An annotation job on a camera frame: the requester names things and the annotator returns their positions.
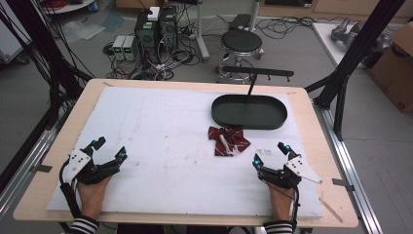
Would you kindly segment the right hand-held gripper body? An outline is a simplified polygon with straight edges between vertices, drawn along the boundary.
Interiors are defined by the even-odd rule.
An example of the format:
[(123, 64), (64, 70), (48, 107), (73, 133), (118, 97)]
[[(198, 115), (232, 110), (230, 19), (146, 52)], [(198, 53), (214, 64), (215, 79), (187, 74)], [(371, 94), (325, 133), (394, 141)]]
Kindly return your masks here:
[(283, 164), (281, 169), (268, 169), (268, 173), (257, 172), (258, 178), (281, 188), (294, 188), (303, 178), (314, 183), (322, 184), (322, 179), (302, 155), (288, 160)]

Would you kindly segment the dark red striped bow tie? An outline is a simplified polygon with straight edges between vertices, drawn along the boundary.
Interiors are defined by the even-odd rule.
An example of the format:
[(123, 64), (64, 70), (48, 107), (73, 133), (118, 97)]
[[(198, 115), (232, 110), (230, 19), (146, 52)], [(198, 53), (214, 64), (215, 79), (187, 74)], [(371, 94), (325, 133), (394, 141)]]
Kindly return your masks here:
[(244, 137), (244, 130), (241, 127), (215, 128), (210, 126), (207, 137), (215, 141), (215, 156), (232, 157), (244, 152), (250, 146), (250, 141)]

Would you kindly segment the black hanger stand oval tray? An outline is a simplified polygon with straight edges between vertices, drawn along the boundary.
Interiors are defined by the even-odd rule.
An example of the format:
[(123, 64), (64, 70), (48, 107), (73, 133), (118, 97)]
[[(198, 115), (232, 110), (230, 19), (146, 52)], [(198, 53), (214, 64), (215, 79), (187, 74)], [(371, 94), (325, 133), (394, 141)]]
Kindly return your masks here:
[(246, 95), (223, 95), (213, 101), (211, 117), (216, 124), (245, 130), (276, 130), (284, 124), (288, 116), (286, 106), (275, 97), (253, 95), (252, 90), (258, 75), (289, 79), (293, 71), (238, 66), (224, 66), (222, 70), (251, 75), (252, 82)]

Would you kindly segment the person's right hand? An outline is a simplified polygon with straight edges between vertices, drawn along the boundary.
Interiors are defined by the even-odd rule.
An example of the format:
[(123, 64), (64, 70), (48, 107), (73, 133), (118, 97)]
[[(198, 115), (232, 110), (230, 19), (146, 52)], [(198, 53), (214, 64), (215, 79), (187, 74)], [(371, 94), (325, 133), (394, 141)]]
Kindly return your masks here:
[(294, 198), (294, 191), (275, 185), (270, 185), (269, 191), (274, 220), (290, 220), (289, 211)]

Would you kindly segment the person's left hand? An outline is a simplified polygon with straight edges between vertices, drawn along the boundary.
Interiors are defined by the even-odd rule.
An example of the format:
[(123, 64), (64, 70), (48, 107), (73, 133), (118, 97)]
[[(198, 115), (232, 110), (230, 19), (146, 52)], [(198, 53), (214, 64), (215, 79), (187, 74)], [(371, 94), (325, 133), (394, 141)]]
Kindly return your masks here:
[(111, 176), (105, 178), (97, 184), (87, 185), (82, 182), (77, 184), (77, 189), (82, 202), (82, 215), (93, 219), (97, 219), (99, 217), (105, 196), (105, 190), (110, 180)]

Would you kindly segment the white foam mat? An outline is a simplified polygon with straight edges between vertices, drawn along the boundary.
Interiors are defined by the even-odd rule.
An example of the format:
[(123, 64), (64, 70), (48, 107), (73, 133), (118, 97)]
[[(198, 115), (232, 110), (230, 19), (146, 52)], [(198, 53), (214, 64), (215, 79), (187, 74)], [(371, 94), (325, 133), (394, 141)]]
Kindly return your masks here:
[(269, 189), (252, 166), (255, 156), (272, 169), (287, 158), (279, 143), (304, 152), (292, 116), (277, 130), (246, 130), (249, 147), (217, 156), (208, 136), (216, 92), (106, 87), (67, 158), (86, 160), (84, 148), (105, 138), (93, 153), (98, 165), (124, 149), (127, 159), (107, 188), (107, 212), (155, 215), (267, 216)]

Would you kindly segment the thin wooden stick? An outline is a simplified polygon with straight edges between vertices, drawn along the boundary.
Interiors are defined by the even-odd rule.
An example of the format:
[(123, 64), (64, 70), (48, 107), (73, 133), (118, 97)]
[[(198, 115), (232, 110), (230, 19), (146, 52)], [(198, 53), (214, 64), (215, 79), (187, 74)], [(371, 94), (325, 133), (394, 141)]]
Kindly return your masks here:
[(321, 197), (319, 197), (319, 201), (325, 206), (325, 208), (340, 222), (343, 223), (343, 218), (339, 216), (331, 206), (328, 205)]

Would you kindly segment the small grey power supply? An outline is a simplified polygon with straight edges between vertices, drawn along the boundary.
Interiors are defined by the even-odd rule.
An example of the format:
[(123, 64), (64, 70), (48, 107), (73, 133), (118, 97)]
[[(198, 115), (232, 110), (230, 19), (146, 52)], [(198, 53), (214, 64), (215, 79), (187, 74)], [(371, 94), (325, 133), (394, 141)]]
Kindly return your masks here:
[(137, 47), (134, 36), (127, 36), (123, 43), (125, 60), (133, 61), (137, 55)]
[(116, 60), (125, 60), (125, 55), (123, 52), (123, 45), (126, 37), (124, 35), (118, 35), (112, 45), (112, 49)]

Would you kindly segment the clear plastic sheet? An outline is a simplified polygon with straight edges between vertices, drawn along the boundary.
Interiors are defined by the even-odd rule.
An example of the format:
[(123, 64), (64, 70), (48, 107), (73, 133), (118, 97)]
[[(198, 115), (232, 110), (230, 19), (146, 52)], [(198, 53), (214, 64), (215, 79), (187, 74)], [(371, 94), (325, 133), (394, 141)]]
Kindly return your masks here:
[(68, 43), (73, 43), (78, 40), (90, 40), (104, 29), (104, 26), (94, 23), (85, 25), (78, 20), (67, 22), (62, 27), (64, 37)]

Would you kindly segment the black computer tower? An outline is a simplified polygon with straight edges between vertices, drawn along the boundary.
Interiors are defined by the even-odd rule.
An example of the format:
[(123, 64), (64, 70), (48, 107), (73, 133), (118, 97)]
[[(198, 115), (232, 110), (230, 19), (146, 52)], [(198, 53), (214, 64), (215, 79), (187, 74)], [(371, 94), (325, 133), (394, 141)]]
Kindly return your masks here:
[(176, 13), (175, 6), (164, 7), (159, 17), (162, 41), (170, 52), (177, 49)]
[(142, 59), (158, 63), (158, 46), (160, 43), (160, 28), (156, 19), (149, 19), (150, 10), (142, 10), (136, 20), (134, 35)]

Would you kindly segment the black flat device on floor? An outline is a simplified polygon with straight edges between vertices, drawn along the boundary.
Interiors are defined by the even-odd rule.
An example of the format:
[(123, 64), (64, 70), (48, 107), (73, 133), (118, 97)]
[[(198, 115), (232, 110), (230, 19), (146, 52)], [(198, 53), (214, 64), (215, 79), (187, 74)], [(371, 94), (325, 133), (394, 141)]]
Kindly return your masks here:
[(249, 30), (251, 16), (249, 14), (239, 14), (230, 22), (229, 29)]

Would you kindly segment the brown cardboard box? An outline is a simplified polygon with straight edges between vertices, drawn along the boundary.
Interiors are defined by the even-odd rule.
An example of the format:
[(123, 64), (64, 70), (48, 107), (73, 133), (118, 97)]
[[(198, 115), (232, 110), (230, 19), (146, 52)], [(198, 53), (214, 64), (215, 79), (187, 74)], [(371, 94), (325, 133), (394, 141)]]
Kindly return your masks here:
[(402, 113), (413, 113), (413, 21), (391, 35), (393, 44), (369, 71), (370, 78)]

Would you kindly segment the grey desk leg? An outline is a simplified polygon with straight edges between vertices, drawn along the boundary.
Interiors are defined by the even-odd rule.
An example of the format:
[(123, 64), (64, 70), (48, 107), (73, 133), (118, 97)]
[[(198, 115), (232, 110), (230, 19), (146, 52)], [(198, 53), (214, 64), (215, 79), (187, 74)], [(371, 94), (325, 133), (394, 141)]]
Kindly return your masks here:
[(250, 12), (250, 22), (249, 22), (249, 27), (248, 27), (248, 30), (250, 32), (253, 32), (255, 30), (255, 24), (256, 24), (256, 20), (257, 20), (258, 11), (259, 11), (261, 1), (262, 0), (253, 0), (252, 1), (251, 12)]
[(203, 37), (203, 0), (196, 0), (197, 4), (197, 32), (196, 41), (201, 54), (201, 62), (207, 62), (210, 59), (207, 45)]

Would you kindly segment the round white table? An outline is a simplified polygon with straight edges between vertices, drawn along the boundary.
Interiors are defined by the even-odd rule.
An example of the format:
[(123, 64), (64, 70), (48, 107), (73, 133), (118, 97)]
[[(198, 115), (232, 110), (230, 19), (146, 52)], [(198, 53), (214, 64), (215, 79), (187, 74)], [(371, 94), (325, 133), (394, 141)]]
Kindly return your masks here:
[(96, 0), (44, 0), (41, 7), (48, 15), (64, 14), (82, 9), (96, 13), (99, 10)]

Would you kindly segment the black metal frame stand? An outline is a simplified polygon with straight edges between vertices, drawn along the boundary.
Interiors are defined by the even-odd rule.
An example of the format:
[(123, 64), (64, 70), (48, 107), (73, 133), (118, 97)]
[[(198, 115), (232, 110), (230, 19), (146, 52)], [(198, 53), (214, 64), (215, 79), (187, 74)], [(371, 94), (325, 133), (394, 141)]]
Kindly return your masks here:
[(384, 31), (406, 0), (379, 0), (371, 15), (365, 22), (355, 42), (344, 54), (336, 68), (325, 78), (307, 86), (307, 93), (322, 88), (314, 102), (321, 109), (329, 109), (330, 103), (336, 100), (333, 121), (333, 133), (342, 141), (342, 123), (346, 99), (347, 84), (358, 64), (367, 54), (373, 42)]
[(5, 171), (0, 175), (0, 193), (11, 183), (29, 150), (45, 131), (57, 122), (58, 111), (62, 106), (77, 100), (83, 92), (79, 81), (93, 79), (68, 62), (58, 48), (42, 9), (32, 0), (5, 0), (15, 14), (20, 26), (9, 17), (0, 3), (0, 20), (15, 36), (23, 50), (33, 60), (40, 75), (49, 85), (50, 107), (23, 143)]

